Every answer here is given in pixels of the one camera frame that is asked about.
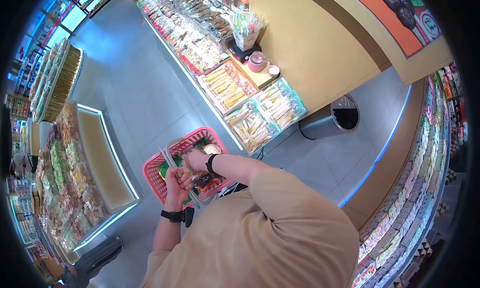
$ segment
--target pink cup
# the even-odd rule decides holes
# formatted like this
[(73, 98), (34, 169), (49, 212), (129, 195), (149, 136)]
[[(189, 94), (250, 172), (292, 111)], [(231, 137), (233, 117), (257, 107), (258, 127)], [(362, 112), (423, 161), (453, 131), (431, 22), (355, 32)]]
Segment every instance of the pink cup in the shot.
[(261, 72), (267, 66), (267, 61), (261, 51), (254, 51), (248, 58), (248, 67), (255, 73)]

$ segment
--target poster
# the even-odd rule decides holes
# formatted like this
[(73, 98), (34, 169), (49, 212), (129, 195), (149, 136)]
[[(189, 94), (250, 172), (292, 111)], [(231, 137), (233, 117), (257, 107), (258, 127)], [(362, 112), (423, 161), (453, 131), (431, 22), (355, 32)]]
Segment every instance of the poster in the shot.
[(407, 58), (442, 33), (422, 0), (359, 1), (385, 26)]

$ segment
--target smartwatch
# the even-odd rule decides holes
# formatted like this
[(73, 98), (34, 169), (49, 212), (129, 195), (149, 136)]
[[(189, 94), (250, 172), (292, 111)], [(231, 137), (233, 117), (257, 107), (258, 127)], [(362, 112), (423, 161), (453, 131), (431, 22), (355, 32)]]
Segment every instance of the smartwatch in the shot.
[(192, 207), (186, 207), (185, 210), (180, 212), (166, 212), (165, 210), (162, 210), (160, 216), (169, 219), (170, 222), (184, 222), (185, 226), (188, 228), (192, 224), (191, 222), (194, 219), (194, 213), (195, 209)]
[(210, 172), (211, 174), (213, 174), (214, 177), (216, 177), (216, 178), (222, 178), (222, 176), (219, 175), (218, 173), (214, 172), (214, 171), (213, 171), (213, 168), (212, 168), (213, 158), (215, 158), (216, 155), (219, 155), (219, 154), (213, 154), (213, 155), (211, 155), (210, 158), (208, 158), (208, 161), (207, 161), (207, 163), (205, 163), (205, 165), (207, 165), (207, 170), (208, 170), (208, 172)]

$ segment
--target trash can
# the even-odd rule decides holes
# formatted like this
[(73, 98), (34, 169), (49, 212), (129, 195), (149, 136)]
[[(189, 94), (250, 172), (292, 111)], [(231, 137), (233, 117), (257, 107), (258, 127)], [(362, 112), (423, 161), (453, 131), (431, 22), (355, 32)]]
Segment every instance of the trash can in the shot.
[(350, 133), (357, 129), (360, 113), (357, 103), (349, 95), (336, 99), (300, 121), (300, 131), (308, 139)]

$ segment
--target tile floor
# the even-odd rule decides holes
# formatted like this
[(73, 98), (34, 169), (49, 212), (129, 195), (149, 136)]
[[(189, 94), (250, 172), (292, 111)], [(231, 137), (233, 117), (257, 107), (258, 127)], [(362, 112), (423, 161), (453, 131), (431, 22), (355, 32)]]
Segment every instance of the tile floor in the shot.
[[(229, 153), (241, 151), (131, 0), (112, 0), (81, 24), (71, 43), (86, 51), (73, 99), (105, 112), (121, 162), (142, 197), (139, 205), (105, 230), (122, 237), (124, 251), (92, 279), (91, 286), (136, 287), (144, 276), (161, 212), (142, 175), (143, 163), (158, 147), (201, 126), (216, 131)], [(408, 87), (390, 68), (350, 94), (361, 115), (355, 132), (312, 141), (294, 124), (264, 149), (266, 163), (295, 174), (338, 205), (378, 160)], [(99, 235), (79, 254), (102, 239)]]

